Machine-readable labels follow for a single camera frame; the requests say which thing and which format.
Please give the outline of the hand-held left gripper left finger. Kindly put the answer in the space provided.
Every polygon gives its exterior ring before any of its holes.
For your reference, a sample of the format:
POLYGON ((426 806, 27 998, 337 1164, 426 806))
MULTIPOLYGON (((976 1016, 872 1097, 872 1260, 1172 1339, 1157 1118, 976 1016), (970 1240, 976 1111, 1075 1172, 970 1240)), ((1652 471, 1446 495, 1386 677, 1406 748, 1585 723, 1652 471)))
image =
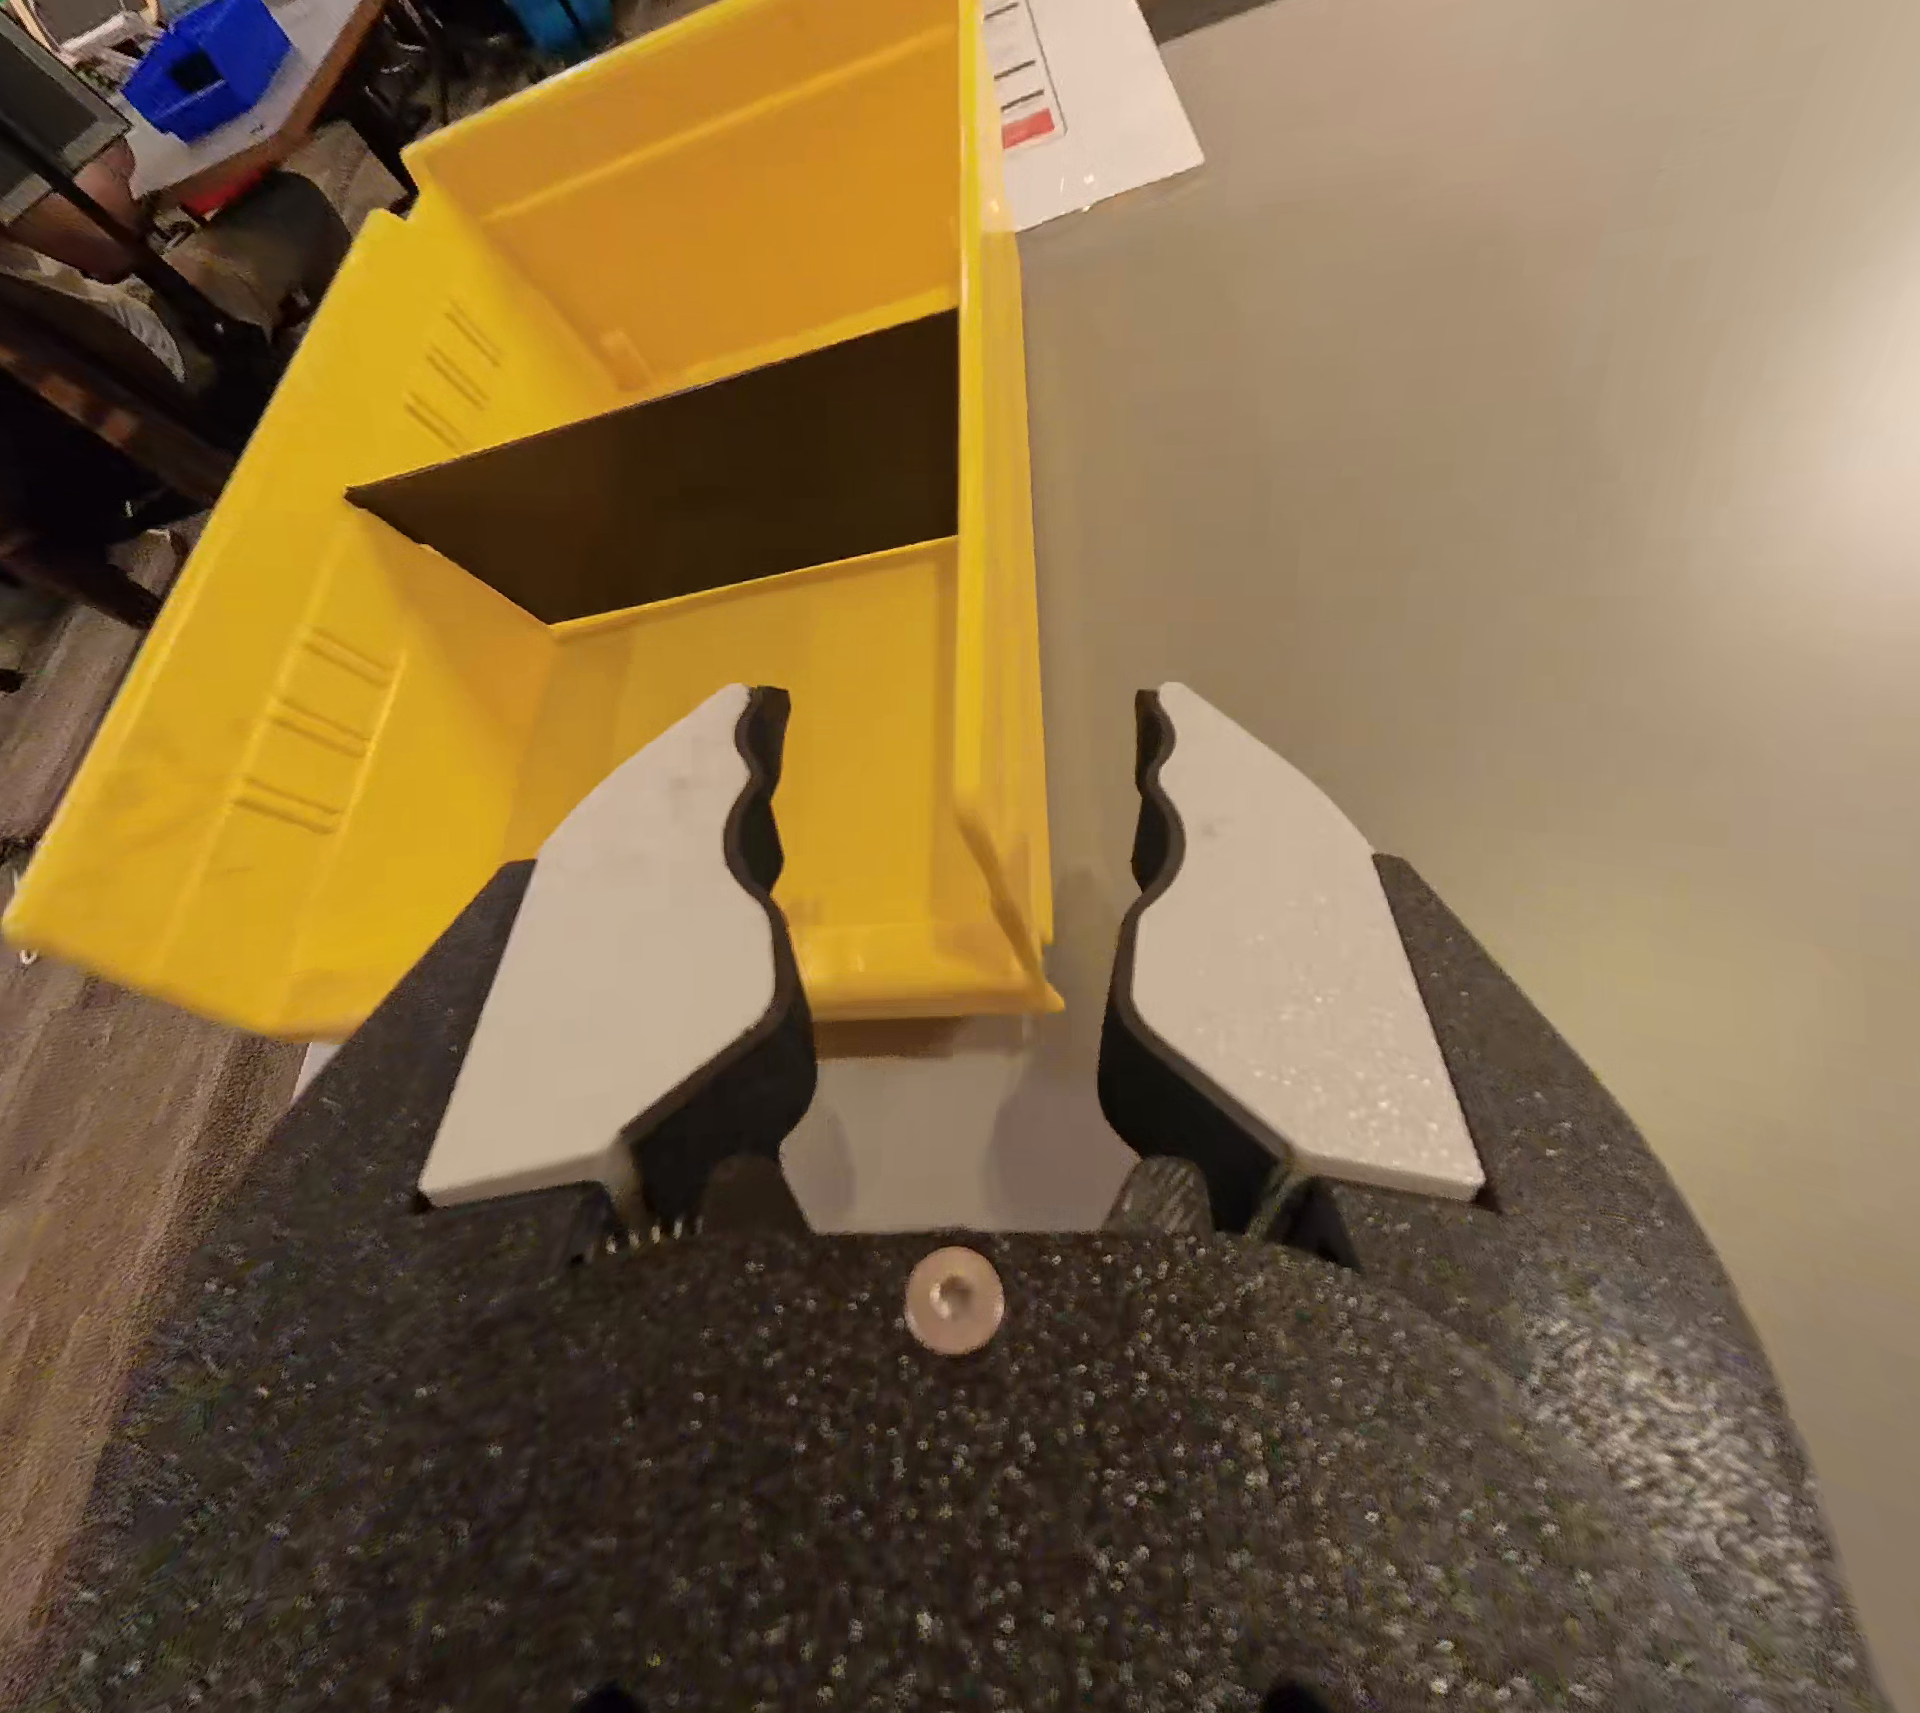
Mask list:
POLYGON ((639 1211, 795 1211, 819 1090, 776 907, 791 694, 728 683, 600 777, 531 863, 421 1168, 432 1206, 574 1185, 639 1211))

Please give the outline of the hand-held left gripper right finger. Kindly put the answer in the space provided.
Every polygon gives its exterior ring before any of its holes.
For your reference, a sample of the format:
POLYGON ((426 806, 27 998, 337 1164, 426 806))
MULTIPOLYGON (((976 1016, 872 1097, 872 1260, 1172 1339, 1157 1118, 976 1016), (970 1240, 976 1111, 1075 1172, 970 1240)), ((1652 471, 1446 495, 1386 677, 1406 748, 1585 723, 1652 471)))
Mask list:
POLYGON ((1283 1180, 1474 1204, 1485 1187, 1374 844, 1179 680, 1136 698, 1136 900, 1100 1110, 1243 1235, 1283 1180))

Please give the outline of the black divider panel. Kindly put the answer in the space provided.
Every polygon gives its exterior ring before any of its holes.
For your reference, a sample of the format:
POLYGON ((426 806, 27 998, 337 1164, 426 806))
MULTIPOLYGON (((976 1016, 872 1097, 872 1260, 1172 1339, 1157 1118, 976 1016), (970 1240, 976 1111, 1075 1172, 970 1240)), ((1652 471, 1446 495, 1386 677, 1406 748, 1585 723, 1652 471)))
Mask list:
POLYGON ((957 534, 957 310, 492 444, 346 501, 539 623, 957 534))

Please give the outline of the yellow plastic bin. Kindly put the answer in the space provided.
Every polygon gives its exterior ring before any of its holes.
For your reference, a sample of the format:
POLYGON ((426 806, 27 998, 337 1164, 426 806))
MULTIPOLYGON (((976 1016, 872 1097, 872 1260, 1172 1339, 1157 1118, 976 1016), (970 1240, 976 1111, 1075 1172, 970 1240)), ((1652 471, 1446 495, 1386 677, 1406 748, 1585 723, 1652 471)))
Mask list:
POLYGON ((720 0, 413 147, 6 908, 205 1019, 342 1040, 726 683, 783 686, 822 1019, 1047 1015, 1022 252, 982 0, 720 0), (539 623, 346 489, 957 310, 957 534, 539 623))

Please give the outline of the black chair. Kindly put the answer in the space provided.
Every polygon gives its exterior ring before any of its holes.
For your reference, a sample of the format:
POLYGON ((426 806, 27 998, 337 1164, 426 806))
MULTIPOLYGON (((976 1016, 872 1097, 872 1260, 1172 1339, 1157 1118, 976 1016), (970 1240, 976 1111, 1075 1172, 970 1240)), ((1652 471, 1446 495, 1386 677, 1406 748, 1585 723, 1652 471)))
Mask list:
POLYGON ((227 317, 285 338, 322 302, 347 246, 333 200, 308 174, 273 170, 162 257, 227 317))

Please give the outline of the white printed sheet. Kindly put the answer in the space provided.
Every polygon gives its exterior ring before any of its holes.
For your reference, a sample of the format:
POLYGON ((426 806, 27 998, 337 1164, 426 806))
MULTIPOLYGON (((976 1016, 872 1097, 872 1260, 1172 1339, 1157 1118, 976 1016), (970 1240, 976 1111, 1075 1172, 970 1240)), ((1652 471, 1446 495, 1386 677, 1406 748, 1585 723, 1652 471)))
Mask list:
POLYGON ((982 0, 1019 234, 1204 161, 1137 0, 982 0))

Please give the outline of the wooden-edged table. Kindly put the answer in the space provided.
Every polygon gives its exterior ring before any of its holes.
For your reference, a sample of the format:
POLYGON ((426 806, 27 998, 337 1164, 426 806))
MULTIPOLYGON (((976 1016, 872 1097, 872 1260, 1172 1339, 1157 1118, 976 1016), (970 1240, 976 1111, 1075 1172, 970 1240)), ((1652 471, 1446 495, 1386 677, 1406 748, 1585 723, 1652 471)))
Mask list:
POLYGON ((282 0, 273 18, 289 42, 262 100, 198 142, 131 117, 131 192, 148 203, 193 203, 248 186, 289 161, 322 122, 389 0, 282 0))

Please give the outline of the blue storage bin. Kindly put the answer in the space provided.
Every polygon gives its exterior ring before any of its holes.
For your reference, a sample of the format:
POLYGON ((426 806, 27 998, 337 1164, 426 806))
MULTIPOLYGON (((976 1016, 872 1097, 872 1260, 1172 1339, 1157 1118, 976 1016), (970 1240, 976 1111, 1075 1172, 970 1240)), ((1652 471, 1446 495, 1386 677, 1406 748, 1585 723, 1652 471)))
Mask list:
POLYGON ((159 132, 201 142, 251 113, 293 51, 264 0, 202 0, 148 47, 123 97, 159 132))

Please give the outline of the dark monitor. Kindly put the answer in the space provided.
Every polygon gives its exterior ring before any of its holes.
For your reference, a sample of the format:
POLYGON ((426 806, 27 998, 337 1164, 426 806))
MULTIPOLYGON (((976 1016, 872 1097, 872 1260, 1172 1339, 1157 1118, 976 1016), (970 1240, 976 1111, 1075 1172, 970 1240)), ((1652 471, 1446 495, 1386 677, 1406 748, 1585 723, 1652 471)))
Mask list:
POLYGON ((127 135, 127 117, 42 47, 2 4, 2 224, 54 186, 40 161, 77 174, 127 135))

